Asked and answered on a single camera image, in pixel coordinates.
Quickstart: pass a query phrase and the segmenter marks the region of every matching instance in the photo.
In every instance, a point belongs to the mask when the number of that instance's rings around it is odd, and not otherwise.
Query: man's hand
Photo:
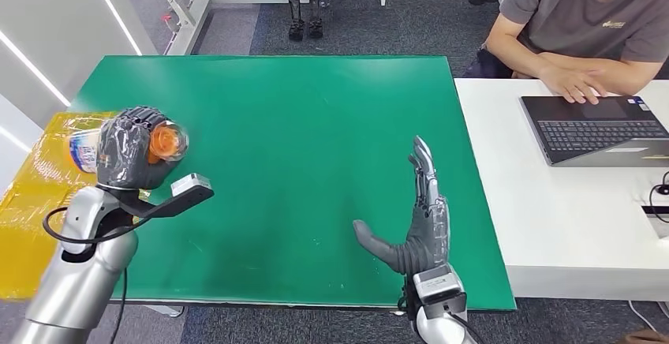
[[[539,72],[539,79],[546,84],[551,92],[561,95],[569,103],[585,103],[587,100],[587,102],[596,105],[599,100],[592,89],[595,89],[602,97],[607,96],[604,86],[593,77],[598,72],[597,70],[581,72],[552,65]]]
[[[528,75],[526,75],[526,74],[524,74],[524,73],[520,73],[520,72],[516,72],[516,71],[514,71],[514,72],[511,74],[511,78],[513,78],[513,79],[517,79],[517,80],[531,80],[531,79],[533,79],[534,77],[528,76]]]

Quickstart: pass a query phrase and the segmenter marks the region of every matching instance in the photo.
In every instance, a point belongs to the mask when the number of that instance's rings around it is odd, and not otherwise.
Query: ceiling light
[[[23,142],[18,140],[18,138],[16,136],[12,135],[12,133],[7,131],[6,129],[3,129],[1,126],[0,126],[0,135],[3,135],[7,139],[9,139],[9,141],[14,143],[17,147],[21,148],[22,150],[24,150],[26,152],[30,152],[30,147],[29,146],[23,144]]]
[[[130,31],[128,31],[128,28],[125,26],[125,23],[123,23],[123,20],[121,19],[121,16],[118,15],[118,11],[116,11],[116,8],[111,3],[111,0],[105,0],[105,2],[107,3],[107,6],[109,6],[109,10],[111,10],[111,13],[114,15],[114,18],[116,18],[116,21],[118,22],[118,25],[121,26],[121,30],[123,30],[123,33],[125,34],[125,37],[128,38],[128,41],[130,42],[130,45],[133,46],[133,48],[135,49],[135,52],[139,56],[141,56],[142,51],[137,46],[137,43],[135,43],[135,39],[133,39],[133,36],[130,35]]]
[[[30,60],[28,60],[28,58],[25,57],[23,52],[21,52],[21,50],[19,50],[18,47],[15,46],[14,43],[12,43],[12,41],[9,40],[9,38],[2,33],[2,31],[0,31],[0,41],[2,41],[7,46],[7,48],[9,48],[9,50],[11,50],[17,56],[17,58],[21,60],[21,62],[23,62],[23,64],[26,67],[28,67],[28,69],[30,69],[32,74],[37,76],[37,78],[39,78],[39,80],[42,81],[42,84],[44,84],[44,86],[46,86],[47,89],[49,89],[52,93],[54,93],[56,98],[60,99],[60,101],[65,106],[69,107],[69,101],[67,100],[67,98],[65,98],[65,96],[51,83],[51,81],[49,81],[42,74],[42,72],[40,72],[39,69],[37,69],[37,67],[34,64],[32,64]]]

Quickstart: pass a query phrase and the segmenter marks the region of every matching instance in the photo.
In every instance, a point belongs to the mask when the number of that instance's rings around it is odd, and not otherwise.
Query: green cutting mat
[[[402,277],[352,221],[403,241],[412,139],[432,149],[470,308],[515,308],[444,57],[107,56],[71,110],[161,109],[215,196],[140,228],[128,298],[394,306]]]

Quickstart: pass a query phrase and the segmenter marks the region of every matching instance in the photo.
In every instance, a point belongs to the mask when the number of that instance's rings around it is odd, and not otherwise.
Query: laptop touchpad
[[[584,103],[581,106],[583,116],[589,119],[622,119],[627,118],[627,114],[620,107],[618,101],[614,99],[600,99],[596,105]]]

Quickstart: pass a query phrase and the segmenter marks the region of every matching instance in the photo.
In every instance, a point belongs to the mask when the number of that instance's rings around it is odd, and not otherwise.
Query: logo on t-shirt
[[[622,28],[623,26],[625,26],[625,23],[627,23],[627,22],[608,21],[608,22],[602,23],[602,27],[604,27],[604,28]]]

